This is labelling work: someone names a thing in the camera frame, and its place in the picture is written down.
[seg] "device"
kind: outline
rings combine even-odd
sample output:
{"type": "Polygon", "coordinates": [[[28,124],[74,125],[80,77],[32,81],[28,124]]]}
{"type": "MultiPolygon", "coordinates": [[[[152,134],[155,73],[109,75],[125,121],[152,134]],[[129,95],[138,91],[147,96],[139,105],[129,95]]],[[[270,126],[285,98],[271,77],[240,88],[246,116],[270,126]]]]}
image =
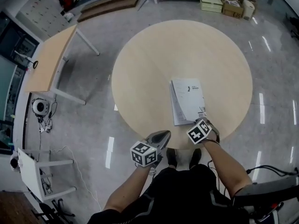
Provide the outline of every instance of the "device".
{"type": "Polygon", "coordinates": [[[151,133],[144,140],[136,142],[130,148],[132,161],[142,167],[155,163],[153,166],[155,168],[161,161],[161,151],[166,147],[170,138],[171,132],[163,130],[151,133]]]}
{"type": "Polygon", "coordinates": [[[32,100],[31,104],[33,113],[37,116],[38,122],[41,123],[49,112],[49,102],[45,99],[36,98],[32,100]]]}

